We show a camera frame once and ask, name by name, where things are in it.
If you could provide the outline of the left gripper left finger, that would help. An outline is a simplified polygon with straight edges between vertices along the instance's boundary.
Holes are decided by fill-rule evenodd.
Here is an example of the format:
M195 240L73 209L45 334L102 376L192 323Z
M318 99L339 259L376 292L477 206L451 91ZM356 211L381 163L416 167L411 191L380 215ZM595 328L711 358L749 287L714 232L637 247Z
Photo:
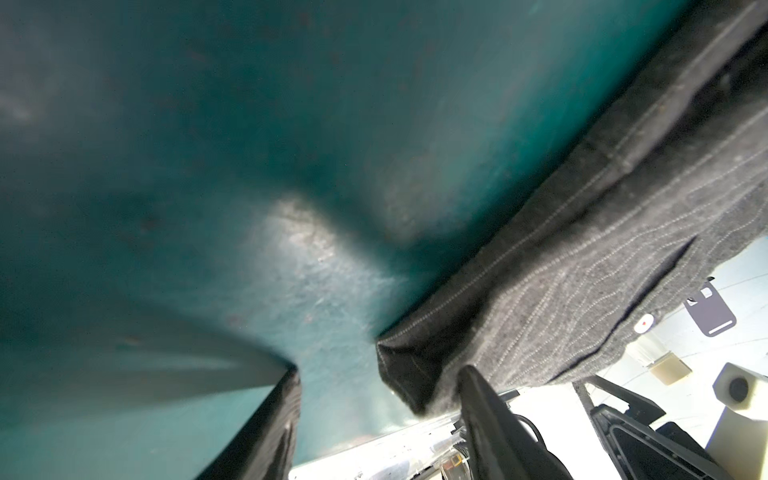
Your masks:
M297 443L301 393L298 369L291 367L198 477L287 479Z

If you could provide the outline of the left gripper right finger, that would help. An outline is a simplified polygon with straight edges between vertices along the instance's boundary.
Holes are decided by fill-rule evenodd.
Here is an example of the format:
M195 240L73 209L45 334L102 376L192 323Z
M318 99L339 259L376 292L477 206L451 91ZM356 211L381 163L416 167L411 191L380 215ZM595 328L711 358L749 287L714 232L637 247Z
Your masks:
M458 373L461 416L475 479L569 479L563 464L526 431L473 366Z

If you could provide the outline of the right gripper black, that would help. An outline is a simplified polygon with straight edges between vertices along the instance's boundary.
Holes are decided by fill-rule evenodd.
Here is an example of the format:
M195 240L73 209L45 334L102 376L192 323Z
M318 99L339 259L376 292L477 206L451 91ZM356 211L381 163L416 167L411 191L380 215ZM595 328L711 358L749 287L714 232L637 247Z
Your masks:
M620 412L595 404L591 385L627 404ZM674 422L654 429L666 415L655 402L600 376L573 383L604 450L623 479L729 479L726 472L686 431Z

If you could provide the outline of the grey pinstriped long sleeve shirt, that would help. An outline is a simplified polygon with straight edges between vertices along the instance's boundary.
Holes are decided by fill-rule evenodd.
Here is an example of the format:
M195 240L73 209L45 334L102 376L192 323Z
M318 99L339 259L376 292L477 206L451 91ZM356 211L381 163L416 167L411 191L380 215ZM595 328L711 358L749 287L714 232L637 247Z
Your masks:
M377 341L419 416L616 361L767 229L767 5L702 1L514 217Z

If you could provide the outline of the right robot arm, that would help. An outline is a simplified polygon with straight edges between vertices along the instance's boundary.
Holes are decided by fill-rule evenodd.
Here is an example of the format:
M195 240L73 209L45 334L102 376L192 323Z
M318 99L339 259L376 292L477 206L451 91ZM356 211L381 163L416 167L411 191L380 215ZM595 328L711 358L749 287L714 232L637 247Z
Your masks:
M767 377L727 363L712 389L723 411L705 447L650 399L590 376L574 389L623 479L765 479Z

